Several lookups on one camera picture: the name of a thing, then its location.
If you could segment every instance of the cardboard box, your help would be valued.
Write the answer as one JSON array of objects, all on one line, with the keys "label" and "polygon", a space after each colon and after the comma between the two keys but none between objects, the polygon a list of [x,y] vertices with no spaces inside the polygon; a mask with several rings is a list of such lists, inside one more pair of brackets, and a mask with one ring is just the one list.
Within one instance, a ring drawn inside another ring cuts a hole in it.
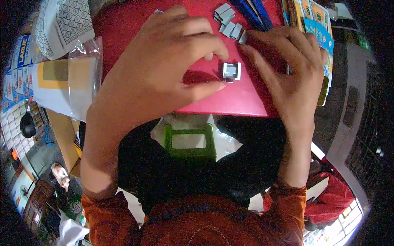
[{"label": "cardboard box", "polygon": [[63,155],[67,171],[80,178],[80,158],[74,146],[75,130],[72,125],[71,117],[56,113],[49,109],[47,109],[46,112]]}]

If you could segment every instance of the paper sheet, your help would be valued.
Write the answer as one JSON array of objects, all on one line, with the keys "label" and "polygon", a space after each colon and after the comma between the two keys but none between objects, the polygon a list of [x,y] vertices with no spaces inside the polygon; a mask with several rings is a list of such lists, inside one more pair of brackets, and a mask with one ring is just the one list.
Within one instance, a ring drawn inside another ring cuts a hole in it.
[{"label": "paper sheet", "polygon": [[87,0],[41,1],[35,41],[45,57],[58,59],[94,37]]}]

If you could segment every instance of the cat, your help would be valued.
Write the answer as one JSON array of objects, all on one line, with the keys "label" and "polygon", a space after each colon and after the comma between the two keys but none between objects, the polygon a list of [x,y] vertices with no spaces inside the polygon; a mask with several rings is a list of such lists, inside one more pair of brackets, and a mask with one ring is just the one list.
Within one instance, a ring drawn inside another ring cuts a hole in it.
[{"label": "cat", "polygon": [[68,176],[64,167],[62,167],[59,163],[52,164],[52,174],[55,176],[56,180],[60,184],[61,187],[66,189],[66,192],[69,191],[70,177]]}]

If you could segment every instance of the fingernail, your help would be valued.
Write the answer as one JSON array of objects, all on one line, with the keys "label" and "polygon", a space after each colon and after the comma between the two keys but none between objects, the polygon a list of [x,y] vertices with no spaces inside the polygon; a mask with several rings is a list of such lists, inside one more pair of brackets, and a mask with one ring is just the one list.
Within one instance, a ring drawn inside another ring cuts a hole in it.
[{"label": "fingernail", "polygon": [[224,87],[226,87],[226,85],[222,84],[216,91],[219,91],[219,90],[223,89]]}]

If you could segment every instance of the blue pen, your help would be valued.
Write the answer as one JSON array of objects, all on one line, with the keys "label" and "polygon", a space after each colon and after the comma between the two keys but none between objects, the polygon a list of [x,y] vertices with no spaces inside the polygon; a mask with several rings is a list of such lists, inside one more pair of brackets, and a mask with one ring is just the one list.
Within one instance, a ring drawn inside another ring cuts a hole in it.
[{"label": "blue pen", "polygon": [[262,21],[255,12],[249,7],[249,5],[244,0],[230,0],[229,2],[238,9],[239,12],[249,21],[250,25],[259,31],[268,31],[273,28],[273,24],[267,14],[264,5],[260,0],[251,0],[257,10],[257,13]]}]

